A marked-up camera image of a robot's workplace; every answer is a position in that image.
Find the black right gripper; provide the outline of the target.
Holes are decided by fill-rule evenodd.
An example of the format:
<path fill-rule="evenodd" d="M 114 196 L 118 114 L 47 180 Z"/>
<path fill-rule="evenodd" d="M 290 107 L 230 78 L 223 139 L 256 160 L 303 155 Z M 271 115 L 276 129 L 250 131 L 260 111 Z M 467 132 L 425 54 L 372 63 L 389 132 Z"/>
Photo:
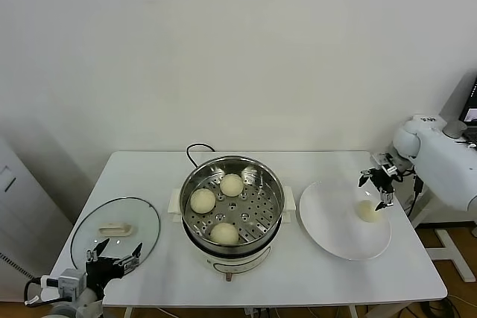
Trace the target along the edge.
<path fill-rule="evenodd" d="M 369 179 L 379 191 L 380 202 L 375 207 L 375 211 L 392 206 L 394 204 L 394 178 L 388 176 L 382 169 L 371 168 L 361 171 L 358 186 L 362 187 Z"/>

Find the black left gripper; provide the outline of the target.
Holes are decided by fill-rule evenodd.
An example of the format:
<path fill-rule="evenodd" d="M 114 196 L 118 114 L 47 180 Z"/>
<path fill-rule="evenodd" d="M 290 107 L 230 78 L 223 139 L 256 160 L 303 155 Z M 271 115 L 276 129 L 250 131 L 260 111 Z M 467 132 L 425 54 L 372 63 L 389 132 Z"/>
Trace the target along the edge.
<path fill-rule="evenodd" d="M 113 279 L 121 279 L 125 270 L 135 270 L 139 266 L 143 243 L 123 258 L 100 256 L 109 242 L 106 238 L 86 251 L 86 286 L 90 289 L 104 289 Z"/>

